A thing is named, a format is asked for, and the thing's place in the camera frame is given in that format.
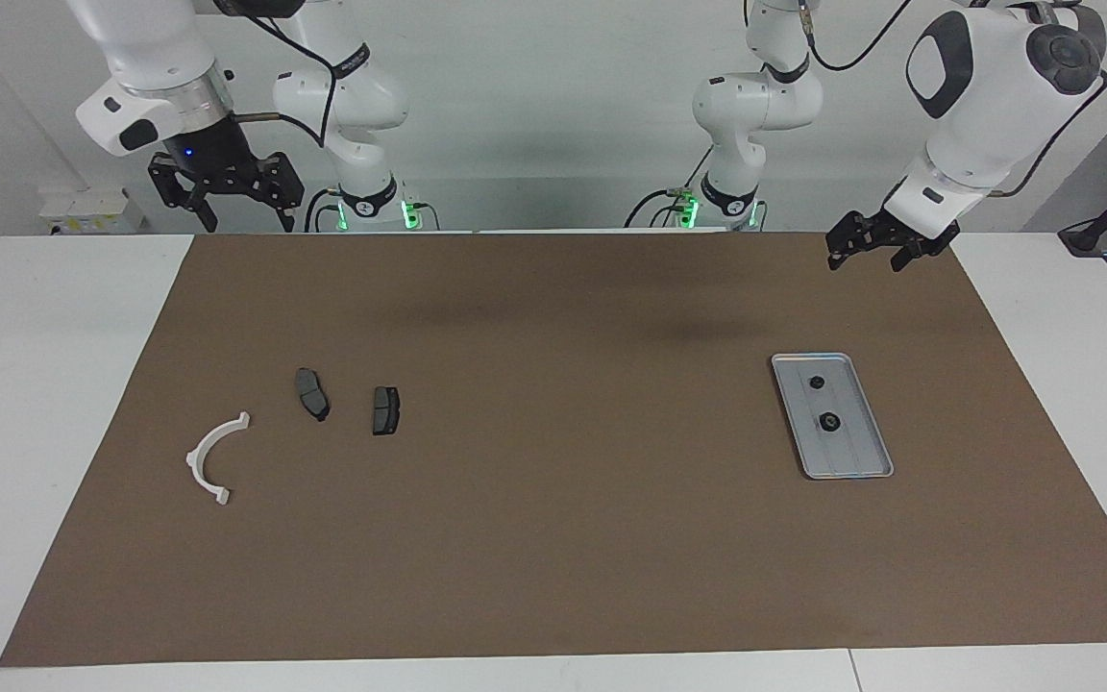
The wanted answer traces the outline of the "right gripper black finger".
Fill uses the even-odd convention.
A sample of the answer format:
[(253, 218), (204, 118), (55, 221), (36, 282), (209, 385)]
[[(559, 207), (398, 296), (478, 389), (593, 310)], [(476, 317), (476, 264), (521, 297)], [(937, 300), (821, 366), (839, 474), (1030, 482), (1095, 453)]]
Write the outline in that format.
[(251, 198), (275, 211), (283, 233), (294, 233), (294, 210), (302, 205), (306, 188), (286, 154), (255, 161)]
[(190, 188), (182, 184), (182, 169), (170, 155), (154, 155), (148, 165), (151, 180), (161, 200), (170, 209), (182, 209), (197, 216), (204, 233), (218, 229), (218, 215), (207, 202), (209, 184), (196, 180)]

